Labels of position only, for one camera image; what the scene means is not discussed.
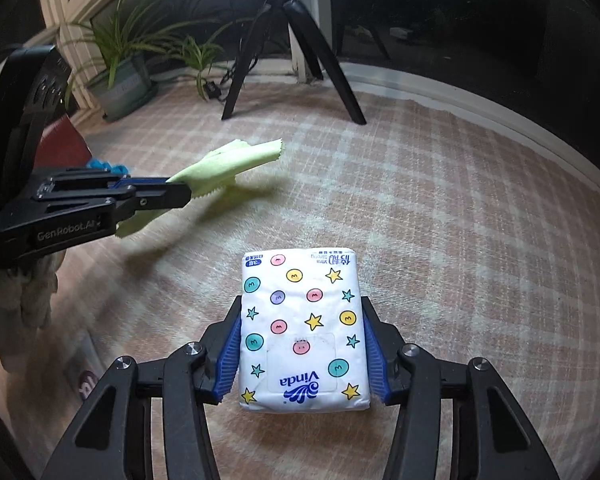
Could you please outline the Vinda tissue pack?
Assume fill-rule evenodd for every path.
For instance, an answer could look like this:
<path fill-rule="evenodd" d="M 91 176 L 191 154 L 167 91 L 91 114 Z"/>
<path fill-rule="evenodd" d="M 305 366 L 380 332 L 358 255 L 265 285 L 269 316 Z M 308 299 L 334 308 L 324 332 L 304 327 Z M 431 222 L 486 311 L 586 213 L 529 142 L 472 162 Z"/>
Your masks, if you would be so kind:
<path fill-rule="evenodd" d="M 247 411 L 366 410 L 370 383 L 355 252 L 247 252 L 239 350 L 239 403 Z"/>

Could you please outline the yellow-green microfiber cloth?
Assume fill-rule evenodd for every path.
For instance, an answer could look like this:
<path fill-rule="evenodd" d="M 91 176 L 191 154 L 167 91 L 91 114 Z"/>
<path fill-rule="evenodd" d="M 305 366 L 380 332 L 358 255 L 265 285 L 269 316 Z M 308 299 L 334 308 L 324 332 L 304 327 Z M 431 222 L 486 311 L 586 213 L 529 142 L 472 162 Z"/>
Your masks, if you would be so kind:
<path fill-rule="evenodd" d="M 117 222 L 114 235 L 125 238 L 140 232 L 150 222 L 153 222 L 174 208 L 183 208 L 191 200 L 209 195 L 220 188 L 234 185 L 238 174 L 257 168 L 268 162 L 279 159 L 284 150 L 282 139 L 259 144 L 249 144 L 244 140 L 233 140 L 207 153 L 201 160 L 195 162 L 170 178 L 134 178 L 130 184 L 140 188 L 141 184 L 185 184 L 190 193 L 183 205 L 151 206 L 132 214 L 131 218 Z"/>

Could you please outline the blue soft object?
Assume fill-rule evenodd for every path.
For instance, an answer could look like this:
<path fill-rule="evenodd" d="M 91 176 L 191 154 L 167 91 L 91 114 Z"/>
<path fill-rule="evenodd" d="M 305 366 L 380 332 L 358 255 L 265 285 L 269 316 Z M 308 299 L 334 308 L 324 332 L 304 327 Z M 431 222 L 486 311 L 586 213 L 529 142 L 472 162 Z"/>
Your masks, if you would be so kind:
<path fill-rule="evenodd" d="M 109 171 L 112 174 L 118 174 L 119 176 L 127 176 L 129 174 L 129 169 L 123 165 L 111 165 L 110 162 L 104 162 L 103 160 L 96 158 L 92 158 L 86 166 L 90 169 Z"/>

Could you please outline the dark red box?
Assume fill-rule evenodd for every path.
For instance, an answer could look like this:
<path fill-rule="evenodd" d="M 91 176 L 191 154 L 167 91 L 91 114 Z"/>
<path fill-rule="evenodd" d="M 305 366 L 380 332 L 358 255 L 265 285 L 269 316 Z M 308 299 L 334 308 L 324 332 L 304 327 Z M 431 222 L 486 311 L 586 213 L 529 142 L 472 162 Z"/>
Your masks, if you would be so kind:
<path fill-rule="evenodd" d="M 85 167 L 92 159 L 84 137 L 67 116 L 45 128 L 34 159 L 34 168 Z"/>

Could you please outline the potted spider plant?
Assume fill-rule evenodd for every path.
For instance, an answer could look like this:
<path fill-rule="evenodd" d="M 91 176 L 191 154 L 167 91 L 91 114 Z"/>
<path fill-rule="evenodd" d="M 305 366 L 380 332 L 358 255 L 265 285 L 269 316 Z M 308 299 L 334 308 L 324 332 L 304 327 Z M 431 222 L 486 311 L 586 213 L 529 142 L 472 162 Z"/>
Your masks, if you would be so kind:
<path fill-rule="evenodd" d="M 170 0 L 140 0 L 130 6 L 117 0 L 106 23 L 93 21 L 65 22 L 69 31 L 80 30 L 82 36 L 64 40 L 61 44 L 90 44 L 96 49 L 70 76 L 67 91 L 71 92 L 76 78 L 86 70 L 96 70 L 86 90 L 98 102 L 110 122 L 114 122 L 146 104 L 156 93 L 150 79 L 145 55 L 168 57 L 170 40 L 185 29 L 197 25 L 216 24 L 218 20 L 207 13 L 199 20 L 166 23 L 160 12 Z"/>

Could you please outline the small spider plant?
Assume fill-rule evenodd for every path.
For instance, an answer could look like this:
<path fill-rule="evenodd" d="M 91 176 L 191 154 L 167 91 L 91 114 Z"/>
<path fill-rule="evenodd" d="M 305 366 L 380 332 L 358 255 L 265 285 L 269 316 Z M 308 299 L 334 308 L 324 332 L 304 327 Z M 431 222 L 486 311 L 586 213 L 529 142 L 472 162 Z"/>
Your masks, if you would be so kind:
<path fill-rule="evenodd" d="M 197 41 L 192 35 L 182 34 L 176 35 L 170 40 L 168 50 L 166 50 L 168 57 L 182 62 L 186 68 L 193 72 L 190 76 L 195 81 L 198 96 L 204 101 L 222 101 L 221 86 L 233 79 L 236 70 L 237 61 L 234 61 L 232 65 L 218 63 L 218 58 L 224 53 L 224 49 L 216 40 L 227 29 L 250 22 L 251 18 L 238 18 L 230 21 L 221 25 L 203 42 Z M 214 68 L 224 72 L 219 84 L 209 79 Z"/>

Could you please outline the black tripod stand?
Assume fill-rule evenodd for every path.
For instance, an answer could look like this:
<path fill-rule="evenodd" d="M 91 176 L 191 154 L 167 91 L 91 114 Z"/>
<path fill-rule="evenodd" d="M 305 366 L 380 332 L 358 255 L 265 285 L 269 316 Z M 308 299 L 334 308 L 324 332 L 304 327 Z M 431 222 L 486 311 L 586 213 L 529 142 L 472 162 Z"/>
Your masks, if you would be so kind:
<path fill-rule="evenodd" d="M 297 64 L 297 74 L 301 76 L 307 70 L 314 80 L 329 78 L 352 122 L 364 125 L 366 118 L 362 108 L 334 51 L 329 47 L 317 22 L 301 0 L 263 1 L 261 9 L 251 23 L 246 40 L 239 49 L 221 118 L 227 120 L 233 116 L 240 90 L 251 70 L 252 61 L 260 55 L 272 21 L 275 20 L 286 24 L 292 62 Z"/>

